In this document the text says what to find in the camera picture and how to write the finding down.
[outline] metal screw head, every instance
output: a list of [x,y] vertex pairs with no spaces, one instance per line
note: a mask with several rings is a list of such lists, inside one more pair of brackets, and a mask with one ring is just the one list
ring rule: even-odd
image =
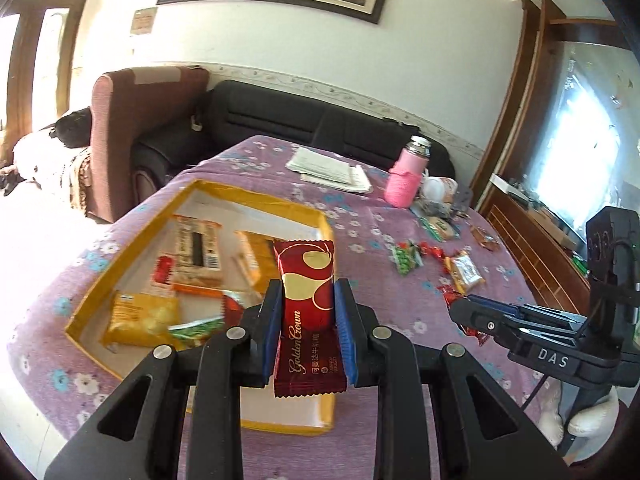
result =
[[447,354],[449,354],[451,357],[462,357],[465,352],[465,347],[463,347],[461,344],[450,343],[447,345]]
[[246,334],[246,330],[241,326],[233,326],[226,331],[226,336],[229,339],[242,339]]
[[377,326],[371,333],[376,339],[389,339],[391,337],[391,329],[386,326]]
[[154,348],[154,357],[156,359],[165,359],[171,355],[171,347],[169,345],[160,345]]

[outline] purple tablecloth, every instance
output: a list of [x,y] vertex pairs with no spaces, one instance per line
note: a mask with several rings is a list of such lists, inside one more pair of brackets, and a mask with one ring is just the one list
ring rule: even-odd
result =
[[[466,248],[486,279],[474,293],[501,301],[532,303],[533,297],[506,249],[491,253],[481,248],[468,228],[472,223],[494,233],[491,226],[471,211],[469,221],[458,223],[460,240],[438,244],[409,211],[385,203],[384,171],[366,168],[374,191],[365,196],[304,184],[298,174],[284,166],[295,149],[295,144],[281,140],[252,137],[181,173],[87,247],[29,309],[23,323],[16,327],[8,352],[25,391],[62,435],[71,437],[118,383],[66,338],[63,329],[69,316],[114,255],[194,179],[232,184],[324,211],[334,229],[339,277],[350,279],[359,303],[373,307],[382,324],[416,343],[435,348],[449,342],[464,344],[517,403],[526,399],[538,375],[510,362],[507,352],[492,340],[480,348],[475,338],[464,336],[450,321],[437,289],[449,283],[440,264],[434,258],[425,258],[423,268],[403,278],[391,261],[391,245],[409,238],[440,245],[446,253]],[[537,420],[536,402],[527,413]],[[323,436],[243,430],[245,478],[369,479],[376,420],[377,391],[351,389],[337,396],[335,427]]]

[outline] paper stack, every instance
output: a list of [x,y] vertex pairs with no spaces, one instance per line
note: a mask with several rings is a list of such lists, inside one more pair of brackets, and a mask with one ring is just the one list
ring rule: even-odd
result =
[[350,193],[370,193],[373,188],[360,165],[350,166],[342,160],[299,148],[286,164],[291,171],[301,173],[304,182],[333,187]]

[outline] brown armchair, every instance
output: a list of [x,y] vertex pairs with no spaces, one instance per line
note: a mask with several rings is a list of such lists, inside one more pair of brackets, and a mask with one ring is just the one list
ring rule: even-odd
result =
[[126,68],[98,78],[91,99],[89,213],[115,222],[136,205],[133,142],[143,132],[189,114],[208,82],[209,72],[197,66]]

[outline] blue gripper pad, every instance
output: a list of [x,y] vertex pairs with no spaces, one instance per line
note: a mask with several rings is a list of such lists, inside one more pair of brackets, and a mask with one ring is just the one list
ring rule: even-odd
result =
[[358,383],[358,351],[351,319],[353,319],[354,313],[358,314],[358,306],[353,299],[348,280],[337,280],[334,283],[334,305],[335,325],[338,329],[338,339],[340,340],[342,366],[349,383],[355,385]]
[[274,292],[270,284],[262,302],[263,306],[265,301],[273,302],[273,314],[269,320],[262,352],[262,378],[265,383],[269,382],[269,378],[273,374],[278,340],[280,339],[280,328],[282,326],[282,282],[278,280],[278,284],[277,292]]
[[488,298],[483,298],[482,296],[476,296],[475,294],[470,294],[466,297],[469,301],[473,301],[474,303],[480,304],[482,306],[492,308],[501,312],[503,314],[507,314],[508,316],[513,316],[516,319],[521,319],[522,314],[517,306],[510,305],[507,303],[501,303],[500,301],[489,300]]

